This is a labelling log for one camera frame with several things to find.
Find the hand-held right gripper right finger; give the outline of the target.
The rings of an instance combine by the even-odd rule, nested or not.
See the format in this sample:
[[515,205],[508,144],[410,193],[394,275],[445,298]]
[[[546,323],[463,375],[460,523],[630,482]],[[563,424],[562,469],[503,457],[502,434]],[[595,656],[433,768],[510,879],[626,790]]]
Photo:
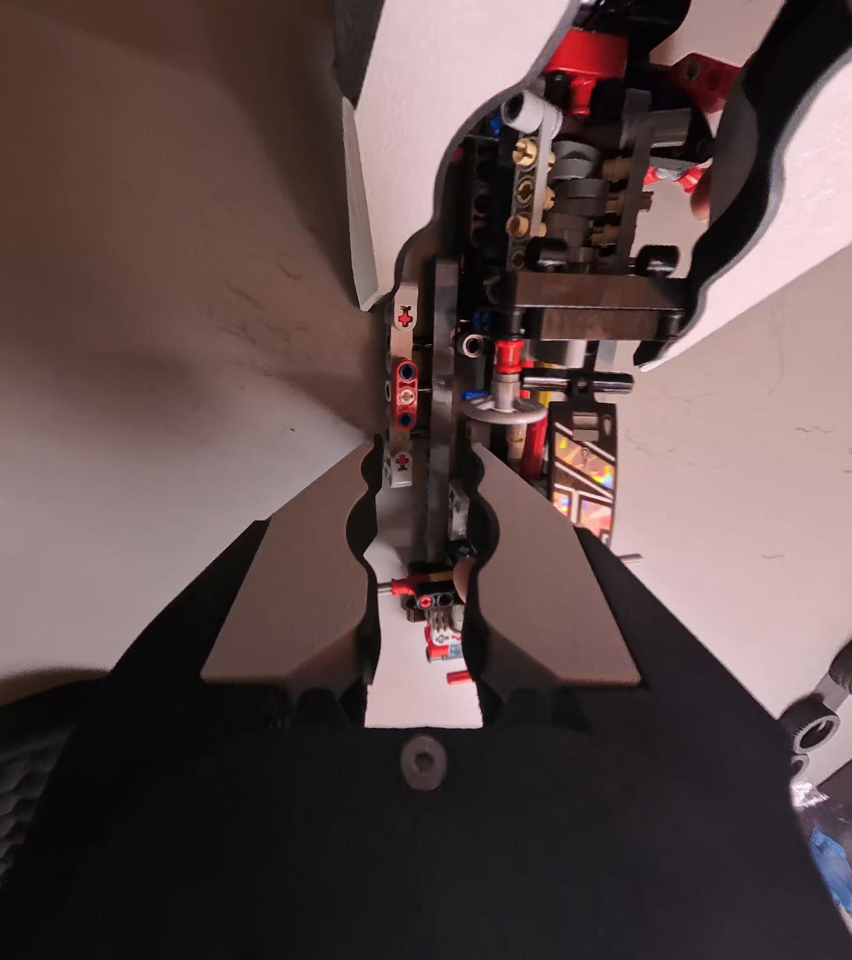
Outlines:
[[578,529],[487,447],[465,457],[477,551],[465,639],[473,675],[505,704],[532,691],[635,690],[642,681]]

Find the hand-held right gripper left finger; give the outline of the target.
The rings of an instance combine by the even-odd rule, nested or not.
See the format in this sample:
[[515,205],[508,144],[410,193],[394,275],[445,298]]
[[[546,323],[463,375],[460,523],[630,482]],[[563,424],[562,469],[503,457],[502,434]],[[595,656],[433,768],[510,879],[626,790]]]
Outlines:
[[379,659],[382,444],[366,440],[291,498],[263,539],[200,676],[208,685],[367,688]]

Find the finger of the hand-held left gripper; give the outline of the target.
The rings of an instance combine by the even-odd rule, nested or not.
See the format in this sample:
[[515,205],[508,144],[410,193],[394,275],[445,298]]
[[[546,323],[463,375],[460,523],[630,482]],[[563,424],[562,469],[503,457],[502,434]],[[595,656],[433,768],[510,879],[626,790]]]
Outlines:
[[575,1],[384,1],[359,102],[341,95],[353,280],[370,311],[437,221],[445,171],[481,116],[533,80]]
[[717,129],[711,220],[668,181],[636,248],[681,250],[691,319],[666,346],[643,347],[643,371],[677,358],[852,244],[852,2],[694,1],[653,53],[704,54],[742,66]]

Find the grey lego beam red link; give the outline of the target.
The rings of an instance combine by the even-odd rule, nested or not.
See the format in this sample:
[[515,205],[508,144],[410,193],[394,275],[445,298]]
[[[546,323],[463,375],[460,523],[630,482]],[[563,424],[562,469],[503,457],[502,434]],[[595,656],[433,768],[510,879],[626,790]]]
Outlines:
[[411,434],[417,424],[419,405],[419,369],[413,358],[418,307],[419,285],[404,281],[384,315],[387,333],[384,479],[391,489],[412,485]]

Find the lego car chassis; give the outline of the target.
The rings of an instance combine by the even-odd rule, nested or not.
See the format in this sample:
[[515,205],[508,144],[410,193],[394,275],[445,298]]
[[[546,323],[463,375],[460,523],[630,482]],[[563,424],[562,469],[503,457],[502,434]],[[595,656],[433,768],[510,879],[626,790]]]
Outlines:
[[471,443],[611,546],[620,491],[617,397],[604,350],[665,347],[686,325],[681,250],[636,247],[652,186],[691,196],[714,157],[740,68],[706,54],[654,61],[692,2],[579,2],[545,67],[461,139],[419,285],[413,357],[412,546],[380,585],[423,632],[427,664],[471,684],[453,568],[474,556],[463,458]]

